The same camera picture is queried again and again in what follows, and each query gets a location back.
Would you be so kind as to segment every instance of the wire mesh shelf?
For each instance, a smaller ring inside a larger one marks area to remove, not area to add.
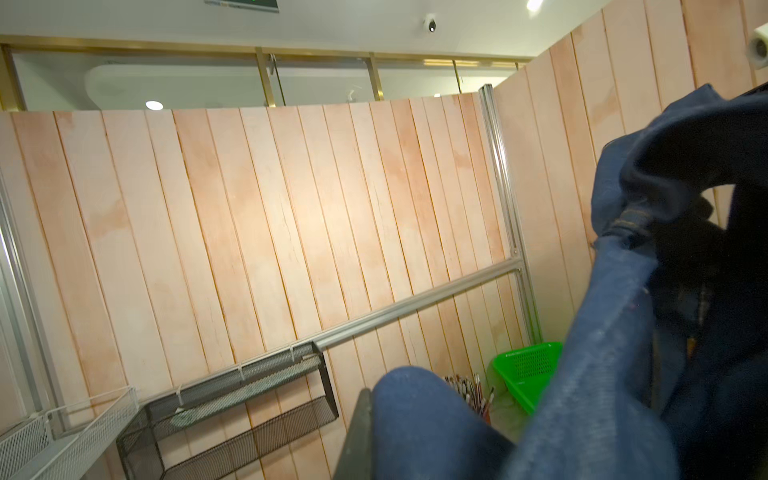
[[[163,463],[160,440],[315,371],[325,395],[178,465]],[[118,453],[128,480],[216,480],[337,418],[325,357],[315,343],[306,343],[150,401],[118,437]]]
[[[104,397],[117,395],[110,405],[104,404]],[[84,425],[72,425],[72,419],[91,411],[91,406],[106,409]],[[0,442],[0,480],[78,480],[137,412],[132,387],[43,412]]]

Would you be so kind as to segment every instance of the black wire mesh basket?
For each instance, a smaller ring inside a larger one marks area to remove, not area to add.
[[[325,395],[166,468],[161,440],[315,371]],[[216,480],[337,418],[325,357],[317,345],[305,343],[150,401],[118,437],[117,447],[127,480]]]

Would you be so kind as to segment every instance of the green sign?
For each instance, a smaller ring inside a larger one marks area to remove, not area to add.
[[[223,7],[251,8],[253,10],[265,10],[278,13],[277,0],[205,0],[208,5],[221,5]]]

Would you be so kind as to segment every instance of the white cylindrical object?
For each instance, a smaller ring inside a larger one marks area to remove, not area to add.
[[[755,69],[768,67],[768,23],[752,32],[746,55]]]

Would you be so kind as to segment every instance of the white ceiling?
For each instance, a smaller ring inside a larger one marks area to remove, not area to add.
[[[531,18],[526,0],[278,0],[279,14],[203,0],[2,0],[0,34],[535,56],[607,2],[544,0]]]

